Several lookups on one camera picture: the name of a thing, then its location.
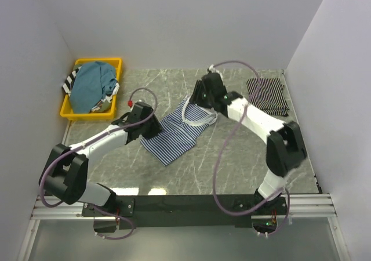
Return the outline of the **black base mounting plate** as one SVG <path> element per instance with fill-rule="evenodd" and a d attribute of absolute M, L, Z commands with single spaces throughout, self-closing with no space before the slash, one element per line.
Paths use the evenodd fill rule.
<path fill-rule="evenodd" d="M 231 212 L 247 211 L 261 200 L 257 194 L 224 194 L 217 196 L 225 209 Z M 280 196 L 268 201 L 256 211 L 245 216 L 225 214 L 212 195 L 118 195 L 115 207 L 102 210 L 130 219 L 136 227 L 188 227 L 234 226 L 252 228 L 252 216 L 272 218 L 287 214 L 286 198 Z M 82 217 L 94 218 L 94 230 L 113 233 L 118 229 L 130 229 L 121 219 L 108 222 L 108 216 L 85 204 Z"/>

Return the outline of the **black white striped tank top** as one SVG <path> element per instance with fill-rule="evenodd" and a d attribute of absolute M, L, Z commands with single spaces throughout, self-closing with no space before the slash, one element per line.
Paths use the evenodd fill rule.
<path fill-rule="evenodd" d="M 67 78 L 65 79 L 61 89 L 62 91 L 70 96 L 71 95 L 71 91 L 72 91 L 72 88 L 73 88 L 73 85 L 74 85 L 74 82 L 75 82 L 75 79 L 77 77 L 77 73 L 78 71 L 80 70 L 81 68 L 78 67 L 77 69 L 73 70 L 68 76 Z"/>

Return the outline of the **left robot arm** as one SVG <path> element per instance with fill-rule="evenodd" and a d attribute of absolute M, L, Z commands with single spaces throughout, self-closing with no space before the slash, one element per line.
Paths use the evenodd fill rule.
<path fill-rule="evenodd" d="M 154 108 L 138 101 L 130 112 L 89 139 L 71 146 L 54 146 L 39 179 L 40 193 L 50 193 L 68 205 L 76 202 L 95 205 L 104 216 L 116 212 L 116 193 L 102 184 L 89 182 L 89 168 L 110 151 L 140 136 L 152 138 L 161 131 Z"/>

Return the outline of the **blue white striped tank top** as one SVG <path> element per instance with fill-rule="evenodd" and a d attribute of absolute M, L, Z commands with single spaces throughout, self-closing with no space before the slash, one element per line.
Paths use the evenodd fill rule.
<path fill-rule="evenodd" d="M 153 138 L 140 140 L 141 145 L 160 163 L 168 166 L 192 149 L 204 130 L 213 125 L 217 113 L 190 103 L 186 96 L 176 109 L 160 121 L 162 132 Z"/>

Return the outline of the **light striped tank top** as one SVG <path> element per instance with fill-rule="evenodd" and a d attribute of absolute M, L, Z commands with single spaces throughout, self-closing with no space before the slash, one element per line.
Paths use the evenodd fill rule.
<path fill-rule="evenodd" d="M 118 93 L 119 83 L 117 82 L 110 94 L 104 95 L 102 99 L 91 109 L 91 113 L 103 113 L 112 106 L 113 97 Z"/>

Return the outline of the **teal tank top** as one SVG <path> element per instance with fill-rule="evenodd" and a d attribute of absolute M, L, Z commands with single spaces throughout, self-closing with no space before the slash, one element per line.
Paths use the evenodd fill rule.
<path fill-rule="evenodd" d="M 76 114 L 89 114 L 104 95 L 113 91 L 116 79 L 115 68 L 102 61 L 93 61 L 80 66 L 71 95 L 71 107 Z"/>

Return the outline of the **aluminium extrusion rail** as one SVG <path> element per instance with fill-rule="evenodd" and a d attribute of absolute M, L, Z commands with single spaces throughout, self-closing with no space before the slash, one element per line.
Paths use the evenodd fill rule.
<path fill-rule="evenodd" d="M 31 220 L 93 220 L 94 217 L 83 217 L 83 203 L 72 205 L 62 203 L 49 208 L 40 198 L 36 199 L 31 213 Z M 290 196 L 290 218 L 335 218 L 337 212 L 329 194 L 292 194 Z"/>

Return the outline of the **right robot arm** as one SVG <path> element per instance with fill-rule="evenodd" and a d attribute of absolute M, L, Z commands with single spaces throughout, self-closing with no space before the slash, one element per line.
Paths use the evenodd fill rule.
<path fill-rule="evenodd" d="M 189 102 L 213 109 L 236 121 L 236 128 L 248 128 L 265 143 L 268 170 L 255 192 L 254 206 L 247 211 L 223 211 L 232 216 L 247 215 L 254 211 L 269 213 L 275 206 L 274 199 L 282 194 L 289 173 L 307 159 L 307 150 L 298 123 L 276 119 L 250 104 L 241 94 L 228 92 L 217 72 L 210 72 L 196 81 Z"/>

